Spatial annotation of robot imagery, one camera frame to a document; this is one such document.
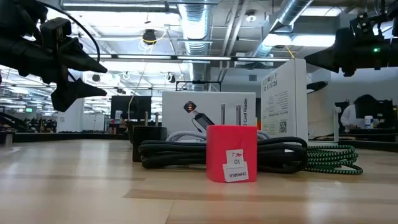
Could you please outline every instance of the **green and black braided cable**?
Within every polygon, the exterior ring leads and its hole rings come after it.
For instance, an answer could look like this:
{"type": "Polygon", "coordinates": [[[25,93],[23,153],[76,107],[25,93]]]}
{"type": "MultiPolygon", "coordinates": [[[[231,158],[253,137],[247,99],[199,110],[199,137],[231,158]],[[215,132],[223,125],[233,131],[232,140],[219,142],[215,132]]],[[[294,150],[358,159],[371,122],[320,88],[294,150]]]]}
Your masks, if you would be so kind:
{"type": "Polygon", "coordinates": [[[359,175],[363,169],[354,165],[358,155],[353,146],[310,146],[307,149],[308,164],[304,171],[319,172],[325,174],[349,174],[359,175]]]}

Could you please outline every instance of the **white product box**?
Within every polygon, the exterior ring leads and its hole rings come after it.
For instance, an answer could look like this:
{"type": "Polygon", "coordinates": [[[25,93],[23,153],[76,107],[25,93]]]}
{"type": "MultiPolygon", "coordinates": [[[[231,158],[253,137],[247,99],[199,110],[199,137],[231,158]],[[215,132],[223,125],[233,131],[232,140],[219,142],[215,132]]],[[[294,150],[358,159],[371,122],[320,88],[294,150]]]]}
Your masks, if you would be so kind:
{"type": "Polygon", "coordinates": [[[241,125],[256,125],[255,93],[163,91],[162,126],[167,133],[198,131],[206,133],[211,124],[221,124],[225,104],[225,124],[236,124],[236,105],[241,105],[241,125]]]}
{"type": "Polygon", "coordinates": [[[272,137],[295,136],[308,142],[305,60],[289,60],[265,76],[261,116],[262,130],[272,137]]]}

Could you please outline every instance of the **computer screen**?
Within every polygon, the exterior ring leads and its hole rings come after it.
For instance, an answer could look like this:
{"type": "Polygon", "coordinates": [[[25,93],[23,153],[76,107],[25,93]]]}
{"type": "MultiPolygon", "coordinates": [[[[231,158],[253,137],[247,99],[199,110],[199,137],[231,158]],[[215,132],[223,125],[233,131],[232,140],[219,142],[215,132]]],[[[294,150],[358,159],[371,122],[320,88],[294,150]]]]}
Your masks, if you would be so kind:
{"type": "MultiPolygon", "coordinates": [[[[111,99],[111,119],[115,117],[115,111],[122,111],[121,117],[128,119],[128,108],[131,96],[112,96],[111,99]]],[[[152,108],[151,96],[135,96],[130,104],[130,119],[144,119],[145,112],[150,112],[152,108]]]]}
{"type": "Polygon", "coordinates": [[[373,116],[374,119],[383,119],[383,126],[393,125],[394,107],[392,100],[379,100],[373,103],[355,104],[356,117],[365,118],[365,116],[373,116]]]}

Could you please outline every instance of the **pipe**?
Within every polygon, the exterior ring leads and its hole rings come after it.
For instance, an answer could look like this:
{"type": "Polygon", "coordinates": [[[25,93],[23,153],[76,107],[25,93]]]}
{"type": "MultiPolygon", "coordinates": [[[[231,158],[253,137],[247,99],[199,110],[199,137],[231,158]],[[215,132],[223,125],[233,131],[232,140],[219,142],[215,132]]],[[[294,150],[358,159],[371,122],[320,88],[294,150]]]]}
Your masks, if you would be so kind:
{"type": "Polygon", "coordinates": [[[231,37],[231,43],[229,44],[228,51],[226,53],[227,56],[231,55],[231,53],[232,53],[232,50],[233,50],[234,45],[235,45],[236,37],[238,36],[238,32],[239,32],[239,30],[241,28],[241,25],[242,25],[243,17],[245,15],[246,9],[248,8],[248,5],[249,5],[249,1],[250,0],[243,0],[243,5],[242,5],[242,8],[241,8],[241,14],[239,15],[238,21],[236,22],[236,26],[235,26],[234,32],[232,34],[232,37],[231,37]]]}
{"type": "Polygon", "coordinates": [[[284,26],[292,25],[313,0],[285,0],[279,11],[278,21],[284,26]]]}
{"type": "MultiPolygon", "coordinates": [[[[208,40],[210,29],[211,6],[202,4],[181,4],[178,6],[182,20],[184,39],[208,40]]],[[[208,55],[208,42],[186,42],[185,49],[189,55],[208,55]]],[[[207,64],[190,64],[191,80],[209,80],[210,67],[207,64]]],[[[192,85],[193,90],[200,91],[202,86],[192,85]]]]}
{"type": "Polygon", "coordinates": [[[306,10],[307,7],[313,2],[313,0],[284,0],[280,7],[278,15],[268,16],[263,27],[265,36],[257,47],[257,49],[251,54],[252,57],[266,57],[273,48],[273,46],[266,45],[264,40],[267,35],[276,29],[286,26],[293,26],[294,22],[300,17],[300,15],[306,10]]]}
{"type": "Polygon", "coordinates": [[[230,37],[231,31],[232,31],[232,26],[233,26],[234,21],[235,21],[236,11],[238,10],[238,4],[239,4],[239,0],[235,0],[233,5],[232,5],[231,19],[229,20],[228,26],[226,28],[224,42],[223,42],[223,47],[221,48],[221,53],[220,53],[221,56],[224,56],[225,50],[226,50],[226,46],[228,45],[229,37],[230,37]]]}

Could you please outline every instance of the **fluorescent light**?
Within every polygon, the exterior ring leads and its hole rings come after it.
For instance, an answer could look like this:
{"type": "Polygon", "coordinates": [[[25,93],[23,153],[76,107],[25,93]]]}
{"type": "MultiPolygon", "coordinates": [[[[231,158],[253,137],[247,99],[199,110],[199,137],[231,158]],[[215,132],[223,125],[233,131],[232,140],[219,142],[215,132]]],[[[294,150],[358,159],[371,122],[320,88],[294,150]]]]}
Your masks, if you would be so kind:
{"type": "Polygon", "coordinates": [[[171,59],[171,56],[162,56],[162,55],[118,55],[118,58],[129,58],[129,59],[171,59]]]}
{"type": "Polygon", "coordinates": [[[319,6],[307,7],[301,16],[326,16],[326,17],[335,17],[338,16],[344,11],[346,7],[331,7],[331,6],[319,6]]]}
{"type": "Polygon", "coordinates": [[[305,47],[330,47],[335,43],[334,35],[297,35],[292,45],[305,47]]]}
{"type": "Polygon", "coordinates": [[[238,61],[243,62],[287,62],[289,58],[249,58],[249,57],[238,57],[238,61]]]}
{"type": "Polygon", "coordinates": [[[80,7],[164,7],[163,5],[160,4],[118,4],[118,3],[109,3],[109,4],[103,4],[103,3],[63,3],[63,7],[65,6],[80,6],[80,7]]]}
{"type": "Polygon", "coordinates": [[[25,108],[25,106],[18,105],[3,105],[5,108],[25,108]]]}
{"type": "MultiPolygon", "coordinates": [[[[88,56],[92,57],[92,58],[97,58],[96,54],[89,54],[88,56]]],[[[100,55],[101,58],[112,58],[112,55],[100,55]]]]}
{"type": "Polygon", "coordinates": [[[265,46],[290,45],[292,40],[287,35],[268,34],[262,41],[265,46]]]}
{"type": "Polygon", "coordinates": [[[30,101],[30,100],[29,100],[29,102],[31,102],[31,103],[43,104],[43,102],[41,102],[41,101],[35,101],[35,100],[33,100],[33,101],[30,101]]]}
{"type": "Polygon", "coordinates": [[[231,57],[207,57],[207,56],[177,56],[179,60],[222,60],[229,61],[231,57]]]}

